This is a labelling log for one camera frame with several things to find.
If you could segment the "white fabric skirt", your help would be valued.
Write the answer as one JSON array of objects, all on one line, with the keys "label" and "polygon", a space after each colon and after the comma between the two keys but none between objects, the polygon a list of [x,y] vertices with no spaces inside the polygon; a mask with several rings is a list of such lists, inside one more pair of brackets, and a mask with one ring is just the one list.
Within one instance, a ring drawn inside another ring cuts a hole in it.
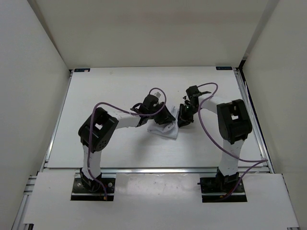
[{"label": "white fabric skirt", "polygon": [[175,121],[164,125],[158,125],[152,121],[149,123],[147,131],[151,134],[159,135],[164,138],[177,139],[179,129],[177,124],[179,108],[174,105],[167,105],[166,107],[171,115],[175,118]]}]

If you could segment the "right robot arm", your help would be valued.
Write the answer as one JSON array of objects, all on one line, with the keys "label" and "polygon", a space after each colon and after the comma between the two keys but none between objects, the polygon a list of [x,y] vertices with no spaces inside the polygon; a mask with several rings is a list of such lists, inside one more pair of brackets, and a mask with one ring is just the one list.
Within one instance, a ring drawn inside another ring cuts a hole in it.
[{"label": "right robot arm", "polygon": [[220,164],[215,180],[207,186],[215,191],[228,192],[239,180],[238,161],[244,141],[252,131],[252,124],[241,99],[229,101],[218,96],[209,96],[209,91],[201,92],[198,86],[190,86],[179,106],[178,126],[194,122],[194,115],[206,109],[217,115],[219,133],[223,139]]}]

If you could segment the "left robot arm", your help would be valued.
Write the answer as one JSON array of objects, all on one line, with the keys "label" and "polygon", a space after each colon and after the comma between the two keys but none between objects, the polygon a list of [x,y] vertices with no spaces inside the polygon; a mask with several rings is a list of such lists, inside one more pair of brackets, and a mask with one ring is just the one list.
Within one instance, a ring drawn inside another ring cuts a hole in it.
[{"label": "left robot arm", "polygon": [[130,110],[108,112],[97,105],[78,131],[84,152],[81,182],[90,192],[106,190],[101,177],[101,154],[115,130],[140,127],[151,119],[166,127],[176,123],[175,113],[166,107],[165,102],[159,101],[157,93],[147,95],[142,103],[135,104]]}]

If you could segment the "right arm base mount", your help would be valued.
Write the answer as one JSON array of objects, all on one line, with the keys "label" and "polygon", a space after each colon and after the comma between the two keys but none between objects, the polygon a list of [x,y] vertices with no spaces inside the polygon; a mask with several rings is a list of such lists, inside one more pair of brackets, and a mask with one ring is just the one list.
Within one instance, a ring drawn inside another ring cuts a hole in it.
[{"label": "right arm base mount", "polygon": [[201,188],[203,203],[242,203],[248,201],[239,172],[224,176],[217,169],[215,177],[201,177],[197,185]]}]

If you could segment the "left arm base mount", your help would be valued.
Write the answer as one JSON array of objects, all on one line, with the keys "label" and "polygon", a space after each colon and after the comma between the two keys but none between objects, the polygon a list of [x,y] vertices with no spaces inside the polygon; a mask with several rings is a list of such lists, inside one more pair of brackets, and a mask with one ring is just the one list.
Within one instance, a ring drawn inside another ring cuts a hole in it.
[{"label": "left arm base mount", "polygon": [[114,201],[115,177],[98,177],[106,189],[105,195],[100,183],[94,181],[91,187],[80,174],[75,174],[72,191],[71,201]]}]

